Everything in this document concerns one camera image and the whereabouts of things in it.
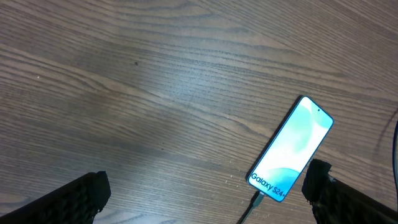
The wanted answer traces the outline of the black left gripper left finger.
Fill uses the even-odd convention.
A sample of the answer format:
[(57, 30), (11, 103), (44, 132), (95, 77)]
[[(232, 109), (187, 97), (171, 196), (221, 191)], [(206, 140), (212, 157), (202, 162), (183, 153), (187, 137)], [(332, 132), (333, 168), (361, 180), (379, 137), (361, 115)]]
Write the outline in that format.
[(105, 171), (89, 172), (1, 217), (3, 224), (91, 224), (111, 189)]

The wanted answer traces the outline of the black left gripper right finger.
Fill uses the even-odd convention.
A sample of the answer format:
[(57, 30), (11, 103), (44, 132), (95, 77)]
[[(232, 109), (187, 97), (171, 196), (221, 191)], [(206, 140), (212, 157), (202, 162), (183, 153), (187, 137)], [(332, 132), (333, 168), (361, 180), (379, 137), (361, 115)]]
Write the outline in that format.
[(313, 159), (302, 193), (318, 224), (397, 224), (397, 212), (329, 174), (331, 164)]

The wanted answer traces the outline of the blue Galaxy smartphone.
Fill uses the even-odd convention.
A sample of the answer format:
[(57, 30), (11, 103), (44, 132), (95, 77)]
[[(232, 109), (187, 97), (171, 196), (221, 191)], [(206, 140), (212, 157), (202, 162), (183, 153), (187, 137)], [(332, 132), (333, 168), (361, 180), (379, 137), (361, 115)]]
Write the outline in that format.
[(248, 184), (282, 202), (333, 123), (333, 118), (311, 98), (299, 97), (248, 173)]

